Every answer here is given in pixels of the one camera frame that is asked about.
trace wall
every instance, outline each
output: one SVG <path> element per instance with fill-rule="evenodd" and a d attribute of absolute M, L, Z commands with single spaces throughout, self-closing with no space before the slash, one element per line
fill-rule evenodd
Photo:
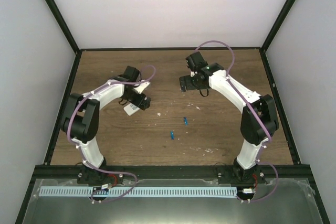
<path fill-rule="evenodd" d="M 267 51 L 300 157 L 336 223 L 336 0 L 297 0 Z"/>
<path fill-rule="evenodd" d="M 80 48 L 261 46 L 285 0 L 55 0 Z"/>
<path fill-rule="evenodd" d="M 46 154 L 74 53 L 44 0 L 0 2 L 0 222 L 14 223 Z"/>

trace wooden surface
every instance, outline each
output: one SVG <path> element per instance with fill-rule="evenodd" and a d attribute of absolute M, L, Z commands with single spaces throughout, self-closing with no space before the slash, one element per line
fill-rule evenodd
<path fill-rule="evenodd" d="M 83 52 L 72 92 L 84 93 L 104 84 L 109 77 L 123 73 L 127 65 L 138 69 L 155 65 L 157 74 L 145 94 L 151 106 L 127 116 L 117 101 L 100 111 L 97 141 L 111 165 L 212 165 L 232 164 L 243 137 L 241 114 L 225 97 L 214 90 L 201 97 L 197 90 L 182 93 L 178 78 L 189 74 L 185 58 L 191 51 L 90 51 Z M 258 50 L 236 50 L 236 63 L 230 74 L 260 94 L 271 94 Z M 208 63 L 225 68 L 228 50 L 202 51 Z M 151 75 L 146 69 L 143 76 Z M 183 117 L 187 117 L 188 126 Z M 171 140 L 174 131 L 175 140 Z M 292 164 L 282 127 L 275 133 L 262 160 L 273 164 Z M 74 165 L 79 152 L 60 132 L 51 164 Z"/>

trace black metal frame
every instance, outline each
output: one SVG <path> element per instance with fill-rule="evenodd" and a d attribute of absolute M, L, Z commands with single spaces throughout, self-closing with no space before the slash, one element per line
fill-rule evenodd
<path fill-rule="evenodd" d="M 33 191 L 34 183 L 36 179 L 40 178 L 67 178 L 67 179 L 77 179 L 79 171 L 81 169 L 80 166 L 51 166 L 51 158 L 53 156 L 53 152 L 56 146 L 56 141 L 58 138 L 59 130 L 60 130 L 60 120 L 62 114 L 65 109 L 65 105 L 67 99 L 70 95 L 73 82 L 75 80 L 76 72 L 79 66 L 80 58 L 83 51 L 143 51 L 143 50 L 193 50 L 194 48 L 89 48 L 89 49 L 79 49 L 65 20 L 63 19 L 56 3 L 54 0 L 45 0 L 48 4 L 51 12 L 53 13 L 57 23 L 59 24 L 61 30 L 63 31 L 65 37 L 67 38 L 70 46 L 74 50 L 76 57 L 71 69 L 71 74 L 66 86 L 66 90 L 61 102 L 61 106 L 59 109 L 59 113 L 56 119 L 55 127 L 52 132 L 52 136 L 50 139 L 50 143 L 48 146 L 47 154 L 44 160 L 44 165 L 38 165 L 35 167 L 34 173 L 32 175 L 31 181 L 28 185 L 27 193 L 25 195 L 24 201 L 22 203 L 22 207 L 19 211 L 16 223 L 22 223 L 24 220 L 25 212 L 28 207 L 28 203 Z M 286 118 L 285 111 L 281 104 L 281 99 L 279 97 L 279 93 L 277 90 L 277 86 L 274 82 L 272 72 L 267 60 L 266 51 L 273 41 L 276 33 L 278 32 L 281 24 L 285 20 L 287 14 L 289 13 L 292 5 L 295 0 L 286 0 L 280 14 L 278 15 L 272 29 L 270 30 L 264 44 L 262 47 L 236 47 L 233 49 L 258 49 L 260 52 L 260 56 L 262 62 L 264 64 L 265 72 L 270 84 L 270 88 L 272 90 L 272 94 L 278 109 L 279 117 L 282 123 L 283 131 L 285 133 L 285 137 L 288 143 L 288 147 L 290 150 L 290 154 L 293 160 L 293 165 L 277 165 L 275 166 L 280 178 L 307 178 L 310 186 L 313 190 L 315 190 L 315 200 L 318 205 L 320 215 L 322 217 L 323 223 L 330 223 L 327 213 L 325 211 L 323 202 L 321 200 L 319 191 L 317 189 L 313 174 L 311 172 L 309 165 L 301 164 L 300 157 L 298 155 L 298 151 L 295 146 L 295 142 L 293 140 L 291 130 L 289 128 L 289 124 Z M 207 47 L 203 48 L 206 50 L 222 50 L 221 47 Z M 208 178 L 208 179 L 217 179 L 217 174 L 221 169 L 224 169 L 230 166 L 107 166 L 108 170 L 123 170 L 127 172 L 135 173 L 139 178 L 160 178 L 160 179 L 169 179 L 169 178 Z M 265 178 L 274 178 L 274 171 L 270 167 L 261 166 L 260 169 L 265 174 Z M 225 183 L 225 179 L 218 178 L 219 183 Z"/>

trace white perforated rail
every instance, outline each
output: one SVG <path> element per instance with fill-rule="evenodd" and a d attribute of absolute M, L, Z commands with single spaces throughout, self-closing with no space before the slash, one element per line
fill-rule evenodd
<path fill-rule="evenodd" d="M 95 197 L 116 197 L 130 187 L 115 187 L 99 191 Z M 82 186 L 41 186 L 40 197 L 88 197 L 93 187 Z M 125 197 L 214 197 L 235 198 L 236 187 L 136 187 Z"/>

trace robotic arm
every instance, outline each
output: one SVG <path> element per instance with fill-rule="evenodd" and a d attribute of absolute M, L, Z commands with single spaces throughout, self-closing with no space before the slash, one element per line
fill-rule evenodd
<path fill-rule="evenodd" d="M 151 99 L 142 93 L 150 85 L 148 81 L 138 86 L 120 83 L 136 82 L 139 75 L 140 72 L 138 69 L 128 66 L 124 74 L 109 79 L 107 81 L 108 85 L 105 85 L 105 88 L 95 92 L 83 104 L 80 112 L 84 112 L 84 115 L 77 114 L 73 121 L 71 139 L 80 146 L 85 160 L 95 167 L 101 167 L 106 164 L 106 160 L 100 153 L 96 140 L 99 126 L 99 111 L 117 98 L 122 99 L 119 104 L 123 100 L 126 100 L 121 105 L 130 102 L 129 105 L 124 107 L 128 115 L 132 115 L 140 109 L 145 110 L 150 106 Z M 90 92 L 84 94 L 73 93 L 70 95 L 61 120 L 62 131 L 67 132 L 70 118 L 76 106 L 88 94 Z"/>
<path fill-rule="evenodd" d="M 239 180 L 244 180 L 254 172 L 258 153 L 262 144 L 267 142 L 268 139 L 246 103 L 228 83 L 226 70 L 221 65 L 217 63 L 208 65 L 200 52 L 188 56 L 186 62 L 191 74 L 190 76 L 180 77 L 182 92 L 198 89 L 201 93 L 203 89 L 214 89 L 225 96 L 242 113 L 240 131 L 244 137 L 244 142 L 239 155 L 234 160 L 234 175 Z M 230 77 L 230 80 L 252 105 L 270 135 L 273 136 L 279 128 L 273 98 L 270 95 L 261 96 L 257 92 L 247 89 L 232 77 Z"/>

